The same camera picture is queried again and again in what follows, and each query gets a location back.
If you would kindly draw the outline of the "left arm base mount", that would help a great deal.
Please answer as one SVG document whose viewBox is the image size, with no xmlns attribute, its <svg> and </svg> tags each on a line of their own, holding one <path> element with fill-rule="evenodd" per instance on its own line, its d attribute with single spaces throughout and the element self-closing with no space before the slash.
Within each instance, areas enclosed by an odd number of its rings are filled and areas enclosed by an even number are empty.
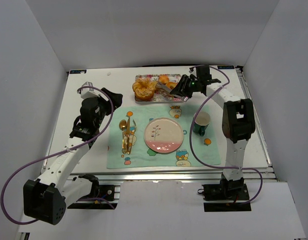
<svg viewBox="0 0 308 240">
<path fill-rule="evenodd" d="M 99 179 L 92 174 L 81 174 L 72 179 L 72 183 L 77 184 L 82 180 L 91 183 L 91 188 L 87 195 L 80 196 L 72 204 L 68 204 L 68 209 L 81 210 L 114 210 L 118 200 L 118 186 L 114 184 L 100 183 Z"/>
</svg>

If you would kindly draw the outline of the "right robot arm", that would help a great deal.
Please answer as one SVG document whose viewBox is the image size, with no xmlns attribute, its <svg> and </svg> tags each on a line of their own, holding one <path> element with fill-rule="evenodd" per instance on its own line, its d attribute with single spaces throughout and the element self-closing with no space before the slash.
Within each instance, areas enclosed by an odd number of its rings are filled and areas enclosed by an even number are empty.
<svg viewBox="0 0 308 240">
<path fill-rule="evenodd" d="M 184 74 L 170 92 L 185 101 L 193 93 L 202 93 L 217 103 L 222 113 L 222 132 L 227 141 L 225 166 L 219 187 L 211 193 L 222 194 L 225 198 L 236 196 L 243 189 L 243 160 L 251 135 L 255 132 L 253 102 L 249 98 L 239 98 L 226 89 L 227 83 L 213 78 L 208 65 L 197 65 Z"/>
</svg>

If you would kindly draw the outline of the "metal tongs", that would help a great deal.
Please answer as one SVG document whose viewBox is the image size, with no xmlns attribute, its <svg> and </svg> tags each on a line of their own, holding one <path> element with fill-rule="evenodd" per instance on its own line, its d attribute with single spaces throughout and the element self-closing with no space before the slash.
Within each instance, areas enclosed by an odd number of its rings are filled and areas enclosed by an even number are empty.
<svg viewBox="0 0 308 240">
<path fill-rule="evenodd" d="M 175 98 L 178 98 L 178 99 L 181 99 L 183 102 L 187 102 L 189 100 L 188 97 L 186 96 L 180 96 L 180 95 L 177 95 L 177 94 L 172 94 L 172 90 L 170 88 L 168 88 L 166 85 L 162 84 L 161 82 L 158 82 L 156 84 L 156 87 L 159 88 L 159 89 L 162 89 L 164 90 L 165 92 L 167 92 L 169 95 L 175 97 Z"/>
</svg>

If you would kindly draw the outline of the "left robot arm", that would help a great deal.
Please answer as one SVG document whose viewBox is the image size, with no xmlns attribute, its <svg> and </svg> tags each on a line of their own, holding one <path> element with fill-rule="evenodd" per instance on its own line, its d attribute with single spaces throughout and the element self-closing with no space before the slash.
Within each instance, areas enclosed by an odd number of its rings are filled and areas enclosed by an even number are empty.
<svg viewBox="0 0 308 240">
<path fill-rule="evenodd" d="M 82 87 L 83 99 L 80 114 L 64 147 L 52 164 L 36 179 L 28 180 L 23 187 L 24 214 L 39 221 L 56 225 L 63 218 L 66 208 L 82 199 L 93 199 L 100 192 L 99 180 L 83 174 L 66 183 L 81 158 L 91 149 L 100 134 L 106 116 L 122 105 L 123 95 L 102 88 L 103 96 L 92 87 Z"/>
</svg>

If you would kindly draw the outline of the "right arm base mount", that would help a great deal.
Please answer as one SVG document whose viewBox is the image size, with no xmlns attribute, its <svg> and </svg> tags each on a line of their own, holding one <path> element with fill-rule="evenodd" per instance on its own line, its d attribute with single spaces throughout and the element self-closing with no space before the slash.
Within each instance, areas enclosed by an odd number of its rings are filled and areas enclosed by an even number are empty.
<svg viewBox="0 0 308 240">
<path fill-rule="evenodd" d="M 197 194 L 203 198 L 204 211 L 206 213 L 226 212 L 250 212 L 249 192 L 246 184 L 242 189 L 234 190 L 233 193 L 225 195 L 220 184 L 204 184 L 197 190 Z"/>
</svg>

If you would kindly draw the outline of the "small round bun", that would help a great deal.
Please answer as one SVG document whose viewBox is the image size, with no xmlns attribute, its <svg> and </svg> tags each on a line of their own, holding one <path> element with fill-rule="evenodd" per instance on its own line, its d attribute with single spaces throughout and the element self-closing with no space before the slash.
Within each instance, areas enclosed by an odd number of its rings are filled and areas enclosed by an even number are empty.
<svg viewBox="0 0 308 240">
<path fill-rule="evenodd" d="M 158 81 L 161 84 L 166 85 L 167 83 L 169 83 L 169 77 L 167 75 L 160 75 Z"/>
</svg>

